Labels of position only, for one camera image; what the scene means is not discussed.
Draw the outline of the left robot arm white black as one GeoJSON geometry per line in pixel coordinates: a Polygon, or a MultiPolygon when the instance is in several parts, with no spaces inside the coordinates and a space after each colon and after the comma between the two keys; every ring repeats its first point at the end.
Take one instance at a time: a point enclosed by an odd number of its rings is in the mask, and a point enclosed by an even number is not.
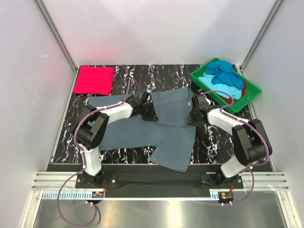
{"type": "Polygon", "coordinates": [[[86,183],[98,188],[103,181],[99,172],[102,165],[99,161],[99,145],[109,124],[121,119],[140,115],[144,121],[158,121],[154,110],[152,95],[138,89],[134,95],[125,96],[116,104],[104,107],[87,105],[79,116],[73,131],[73,140],[80,149],[83,158],[82,171],[87,173],[86,183]]]}

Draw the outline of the grey blue t shirt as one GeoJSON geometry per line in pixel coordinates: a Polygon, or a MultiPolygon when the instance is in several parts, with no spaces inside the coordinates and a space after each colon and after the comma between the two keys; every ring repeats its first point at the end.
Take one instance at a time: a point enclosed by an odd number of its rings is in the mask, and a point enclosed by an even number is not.
{"type": "Polygon", "coordinates": [[[158,121],[138,115],[108,124],[100,150],[155,146],[153,163],[185,172],[195,143],[196,128],[186,122],[192,96],[187,87],[152,93],[158,121]]]}

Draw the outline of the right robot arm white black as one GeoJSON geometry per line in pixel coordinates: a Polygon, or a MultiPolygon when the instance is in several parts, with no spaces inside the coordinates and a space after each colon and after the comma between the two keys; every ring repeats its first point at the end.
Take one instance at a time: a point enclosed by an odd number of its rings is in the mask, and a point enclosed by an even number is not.
{"type": "Polygon", "coordinates": [[[232,135],[234,155],[216,172],[215,181],[220,188],[227,188],[242,172],[268,162],[272,147],[260,120],[238,118],[223,108],[211,106],[204,94],[194,95],[191,102],[188,124],[209,123],[232,135]]]}

